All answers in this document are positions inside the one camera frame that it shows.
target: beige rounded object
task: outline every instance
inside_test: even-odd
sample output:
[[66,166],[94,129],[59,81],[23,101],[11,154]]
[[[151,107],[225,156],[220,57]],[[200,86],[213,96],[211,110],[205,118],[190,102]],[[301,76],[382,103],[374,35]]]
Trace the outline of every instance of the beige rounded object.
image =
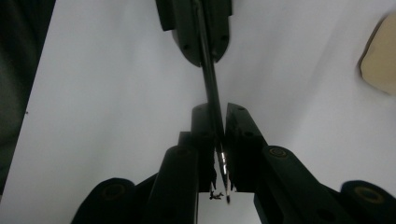
[[361,74],[370,85],[396,95],[396,13],[378,28],[361,61]]

